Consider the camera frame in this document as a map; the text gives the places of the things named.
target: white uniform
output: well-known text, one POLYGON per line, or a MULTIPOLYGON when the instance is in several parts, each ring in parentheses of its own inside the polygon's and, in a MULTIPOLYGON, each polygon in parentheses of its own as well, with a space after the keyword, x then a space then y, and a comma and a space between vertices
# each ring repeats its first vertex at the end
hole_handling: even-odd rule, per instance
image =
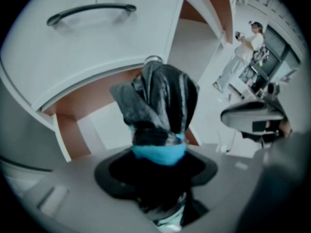
MULTIPOLYGON (((254 50, 259 50, 263 44, 263 36, 256 33, 252 37, 246 38, 254 50)), ((231 77, 237 73, 240 68, 246 67, 252 60, 253 50, 244 44, 239 45, 235 49, 236 56, 225 66, 221 77, 216 81, 217 85, 224 90, 230 84, 231 77)))

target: white cabinet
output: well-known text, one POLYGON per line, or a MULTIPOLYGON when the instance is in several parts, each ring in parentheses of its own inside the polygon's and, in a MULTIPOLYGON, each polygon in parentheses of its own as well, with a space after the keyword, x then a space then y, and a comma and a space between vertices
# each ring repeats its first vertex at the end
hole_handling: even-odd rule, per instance
POLYGON ((149 55, 166 62, 183 0, 98 0, 133 4, 80 12, 47 26, 61 11, 95 0, 32 0, 1 49, 4 69, 33 109, 66 88, 99 73, 143 63, 149 55))

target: white shoe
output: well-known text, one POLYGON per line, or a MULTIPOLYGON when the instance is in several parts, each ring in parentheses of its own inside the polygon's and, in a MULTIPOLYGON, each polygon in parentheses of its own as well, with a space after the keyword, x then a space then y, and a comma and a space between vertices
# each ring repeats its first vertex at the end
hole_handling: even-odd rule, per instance
POLYGON ((217 82, 213 83, 213 87, 214 87, 217 91, 219 91, 219 92, 221 92, 221 93, 224 92, 224 91, 221 89, 221 87, 217 84, 217 82))

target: cabinet handle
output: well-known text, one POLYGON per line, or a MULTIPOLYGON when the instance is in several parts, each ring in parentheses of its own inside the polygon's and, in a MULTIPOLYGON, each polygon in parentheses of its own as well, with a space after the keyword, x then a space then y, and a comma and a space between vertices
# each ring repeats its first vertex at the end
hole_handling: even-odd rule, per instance
POLYGON ((93 10, 93 9, 123 9, 128 12, 134 12, 136 11, 136 6, 132 4, 122 4, 122 3, 98 3, 98 4, 90 4, 85 6, 80 6, 68 10, 64 10, 62 12, 59 12, 55 14, 54 16, 51 16, 47 20, 47 25, 52 26, 57 24, 61 19, 70 16, 72 14, 82 12, 85 10, 93 10))

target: drawer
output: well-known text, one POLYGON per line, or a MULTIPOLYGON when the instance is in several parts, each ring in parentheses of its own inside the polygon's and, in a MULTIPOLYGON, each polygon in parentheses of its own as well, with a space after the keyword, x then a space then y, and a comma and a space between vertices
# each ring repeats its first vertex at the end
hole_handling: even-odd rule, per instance
POLYGON ((95 9, 58 24, 47 19, 95 0, 31 0, 1 49, 12 83, 33 109, 68 87, 149 55, 167 62, 183 0, 97 0, 133 4, 137 10, 95 9))

